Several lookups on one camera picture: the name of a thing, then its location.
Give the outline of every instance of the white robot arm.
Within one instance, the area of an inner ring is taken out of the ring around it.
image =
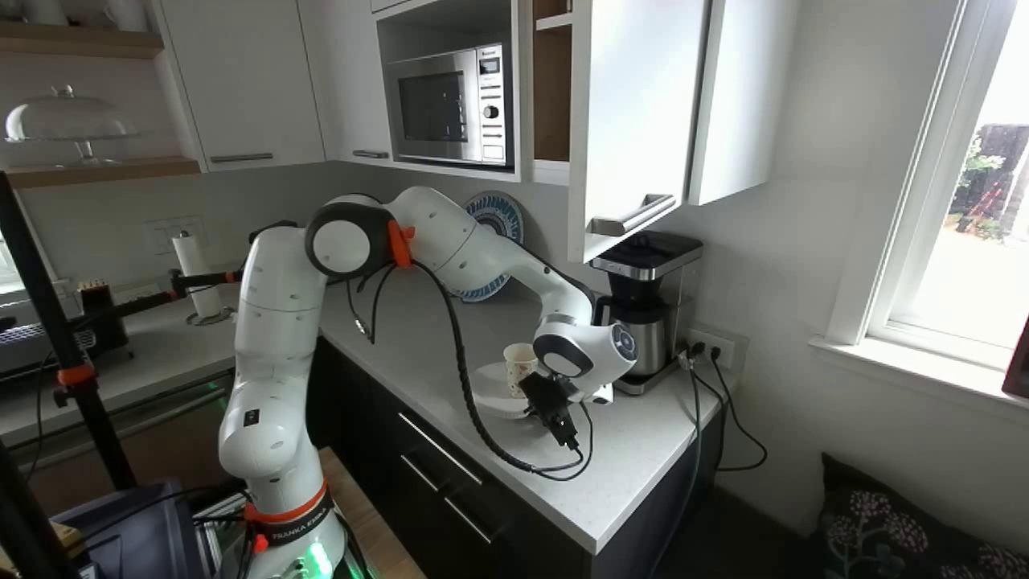
[[[590,301],[578,287],[525,249],[478,226],[462,207],[429,187],[408,187],[382,210],[354,197],[328,204],[307,226],[307,257],[318,269],[357,276],[382,267],[378,259],[363,257],[363,251],[354,251],[389,245],[389,239],[373,240],[377,230],[357,221],[357,207],[366,212],[389,212],[399,229],[406,229],[411,257],[435,269],[451,293],[471,293],[496,276],[513,276],[533,291],[541,296],[533,351],[543,371],[571,386],[569,403],[589,399],[634,367],[634,338],[619,325],[590,325]]]
[[[444,192],[411,187],[389,207],[363,197],[328,204],[310,226],[256,236],[239,300],[235,388],[217,429],[221,465],[248,482],[248,517],[265,539],[250,575],[346,561],[346,531],[330,514],[318,455],[305,432],[305,386],[328,276],[366,276],[417,259],[451,291],[469,293],[513,276],[541,296],[533,351],[582,403],[634,367],[619,325],[590,325],[590,301],[554,267],[478,226]]]

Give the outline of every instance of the coffee machine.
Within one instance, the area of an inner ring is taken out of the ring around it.
[[[603,269],[610,284],[610,296],[598,300],[596,322],[619,322],[636,338],[636,367],[614,386],[643,397],[662,371],[673,367],[673,318],[677,318],[677,325],[686,318],[686,312],[677,312],[682,300],[676,300],[686,293],[682,279],[676,284],[676,293],[670,293],[662,279],[670,274],[698,276],[682,267],[702,263],[702,240],[670,230],[641,230],[589,263]]]

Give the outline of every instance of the wall outlet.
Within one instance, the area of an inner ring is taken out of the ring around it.
[[[746,338],[728,336],[728,332],[712,332],[712,329],[702,329],[690,325],[686,332],[689,343],[705,343],[705,356],[711,361],[711,346],[719,351],[716,367],[726,373],[740,373],[741,371],[741,354],[746,354]]]

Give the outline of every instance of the kitchen counter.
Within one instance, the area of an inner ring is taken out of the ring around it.
[[[124,318],[128,346],[113,351],[97,362],[107,413],[230,371],[235,322],[188,325],[188,312],[194,301],[178,300]],[[51,393],[51,386],[41,386],[38,417],[46,433],[80,423],[75,399],[59,410]],[[5,447],[36,437],[36,388],[0,397],[0,437]]]
[[[369,291],[357,296],[357,309],[369,322]],[[186,325],[188,312],[188,301],[181,300],[124,318],[128,351],[136,356],[113,356],[100,362],[100,397],[110,413],[230,371],[235,325]],[[481,378],[477,367],[499,362],[506,343],[527,341],[533,336],[537,301],[519,287],[507,287],[481,304],[456,304],[456,316],[469,377]],[[396,274],[385,284],[377,343],[357,336],[342,287],[325,296],[322,336],[589,552],[603,551],[694,437],[694,423],[689,417],[689,377],[673,373],[641,399],[614,397],[614,406],[590,406],[596,457],[571,482],[545,482],[496,459],[471,432],[461,403],[447,309],[420,274]],[[702,403],[708,420],[716,413],[716,403],[708,393]],[[571,459],[571,455],[555,447],[533,420],[499,415],[481,417],[496,440],[527,463],[548,465]],[[571,417],[578,440],[584,443],[584,420],[578,410]],[[41,423],[48,433],[80,423],[77,406],[66,403],[65,410],[54,410],[51,388],[46,388]],[[0,399],[0,437],[5,447],[36,437],[32,388]]]
[[[369,318],[369,293],[357,296],[357,312],[377,325],[377,343],[357,336],[343,291],[330,291],[322,312],[322,336],[361,371],[382,384],[396,399],[415,410],[451,443],[469,455],[481,471],[502,479],[513,495],[548,517],[584,552],[602,552],[634,507],[676,465],[694,437],[690,386],[686,373],[666,377],[641,399],[618,397],[614,406],[590,406],[596,457],[571,482],[548,482],[502,463],[471,432],[461,399],[447,309],[423,274],[393,274],[378,318]],[[537,329],[537,301],[527,291],[507,287],[481,304],[456,304],[469,377],[477,367],[499,362],[502,346],[527,341]],[[712,417],[716,399],[702,397],[705,420]],[[571,455],[533,420],[481,415],[496,440],[513,457],[548,465],[569,463]]]

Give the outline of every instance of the dark cabinet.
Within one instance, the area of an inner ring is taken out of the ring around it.
[[[694,473],[686,455],[596,555],[325,341],[307,406],[315,443],[335,447],[427,575],[647,575]],[[712,477],[716,420],[690,502]]]

